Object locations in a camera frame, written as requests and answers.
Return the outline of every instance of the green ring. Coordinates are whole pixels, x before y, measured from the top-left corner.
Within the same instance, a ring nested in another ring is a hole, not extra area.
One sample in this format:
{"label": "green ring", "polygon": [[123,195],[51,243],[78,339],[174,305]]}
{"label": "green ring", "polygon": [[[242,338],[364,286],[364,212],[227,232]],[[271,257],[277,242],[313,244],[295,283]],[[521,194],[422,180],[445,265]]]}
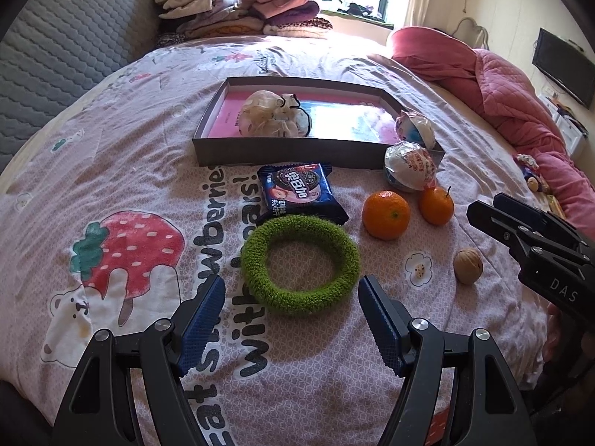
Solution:
{"label": "green ring", "polygon": [[[280,241],[305,241],[322,248],[334,263],[334,279],[303,292],[276,286],[268,275],[267,254]],[[242,247],[240,260],[252,295],[260,303],[287,315],[306,315],[330,307],[351,291],[360,273],[358,248],[341,227],[300,214],[273,218],[257,227]]]}

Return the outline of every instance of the metal screw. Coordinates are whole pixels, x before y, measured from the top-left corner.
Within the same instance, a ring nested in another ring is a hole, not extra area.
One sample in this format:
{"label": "metal screw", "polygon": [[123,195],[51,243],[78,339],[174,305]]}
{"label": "metal screw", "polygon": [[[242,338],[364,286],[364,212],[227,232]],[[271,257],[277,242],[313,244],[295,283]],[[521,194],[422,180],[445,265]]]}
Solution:
{"label": "metal screw", "polygon": [[97,342],[103,342],[106,338],[109,337],[109,330],[101,329],[95,332],[95,340]]}
{"label": "metal screw", "polygon": [[159,319],[155,323],[155,329],[159,330],[159,332],[163,332],[163,330],[167,330],[170,328],[171,322],[168,319]]}
{"label": "metal screw", "polygon": [[487,340],[490,338],[490,332],[488,332],[486,329],[477,329],[475,331],[475,336],[479,340]]}
{"label": "metal screw", "polygon": [[426,330],[430,325],[425,319],[413,319],[411,322],[413,327],[418,330]]}

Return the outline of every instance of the quilted headboard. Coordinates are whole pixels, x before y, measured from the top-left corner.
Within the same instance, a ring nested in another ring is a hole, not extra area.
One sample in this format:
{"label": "quilted headboard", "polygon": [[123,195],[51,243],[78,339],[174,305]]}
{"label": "quilted headboard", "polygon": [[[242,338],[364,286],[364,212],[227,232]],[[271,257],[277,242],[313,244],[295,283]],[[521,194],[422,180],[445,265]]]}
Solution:
{"label": "quilted headboard", "polygon": [[109,74],[153,49],[153,0],[29,0],[0,41],[0,172]]}

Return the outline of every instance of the tangerine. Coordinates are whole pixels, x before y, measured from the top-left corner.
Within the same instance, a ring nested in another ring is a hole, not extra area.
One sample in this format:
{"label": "tangerine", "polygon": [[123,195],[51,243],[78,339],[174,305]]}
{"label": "tangerine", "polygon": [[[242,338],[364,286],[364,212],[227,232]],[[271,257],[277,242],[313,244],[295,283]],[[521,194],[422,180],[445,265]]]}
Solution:
{"label": "tangerine", "polygon": [[380,191],[368,196],[362,209],[365,229],[374,238],[397,239],[409,226],[409,204],[394,191]]}
{"label": "tangerine", "polygon": [[450,188],[435,187],[424,190],[418,202],[419,212],[428,223],[444,226],[454,215],[454,202],[450,197]]}

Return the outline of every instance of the oreo cookie package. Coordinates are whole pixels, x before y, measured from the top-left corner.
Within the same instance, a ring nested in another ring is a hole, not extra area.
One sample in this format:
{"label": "oreo cookie package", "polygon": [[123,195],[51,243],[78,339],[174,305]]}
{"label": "oreo cookie package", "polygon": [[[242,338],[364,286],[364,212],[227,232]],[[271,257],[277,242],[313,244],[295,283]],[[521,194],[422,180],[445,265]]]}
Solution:
{"label": "oreo cookie package", "polygon": [[268,211],[259,224],[284,214],[308,214],[337,224],[349,216],[332,195],[327,176],[330,164],[264,166],[258,170]]}

